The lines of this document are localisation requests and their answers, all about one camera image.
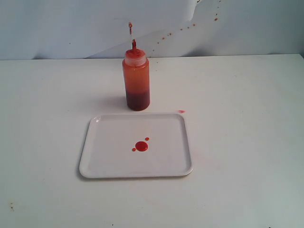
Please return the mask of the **red sauce squeeze bottle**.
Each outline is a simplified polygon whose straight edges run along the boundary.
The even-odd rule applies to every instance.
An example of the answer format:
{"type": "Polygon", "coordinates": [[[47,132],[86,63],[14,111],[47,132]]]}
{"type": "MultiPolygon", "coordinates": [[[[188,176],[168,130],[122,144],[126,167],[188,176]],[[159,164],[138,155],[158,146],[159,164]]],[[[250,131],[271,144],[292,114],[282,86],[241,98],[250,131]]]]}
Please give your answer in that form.
{"type": "Polygon", "coordinates": [[[122,61],[126,102],[129,109],[142,111],[150,105],[150,65],[146,53],[137,47],[133,24],[129,22],[132,47],[122,61]]]}

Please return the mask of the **red sauce puddle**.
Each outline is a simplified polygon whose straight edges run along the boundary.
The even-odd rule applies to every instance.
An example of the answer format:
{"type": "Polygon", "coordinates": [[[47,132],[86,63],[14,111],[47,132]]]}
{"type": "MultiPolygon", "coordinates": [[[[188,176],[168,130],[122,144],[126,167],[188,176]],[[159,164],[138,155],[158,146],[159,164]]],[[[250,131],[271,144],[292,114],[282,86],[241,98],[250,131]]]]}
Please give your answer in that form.
{"type": "Polygon", "coordinates": [[[135,143],[134,147],[132,148],[132,152],[139,151],[145,152],[148,150],[148,141],[150,140],[149,137],[146,137],[143,141],[138,141],[135,143]]]}

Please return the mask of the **white rectangular tray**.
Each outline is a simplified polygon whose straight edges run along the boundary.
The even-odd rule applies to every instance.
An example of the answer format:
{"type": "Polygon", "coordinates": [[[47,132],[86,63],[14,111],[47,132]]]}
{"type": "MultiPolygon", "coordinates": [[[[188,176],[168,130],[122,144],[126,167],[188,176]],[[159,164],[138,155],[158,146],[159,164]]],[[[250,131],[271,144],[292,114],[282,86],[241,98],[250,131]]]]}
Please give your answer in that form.
{"type": "Polygon", "coordinates": [[[192,170],[179,113],[105,114],[88,125],[79,162],[84,178],[183,177],[192,170]]]}

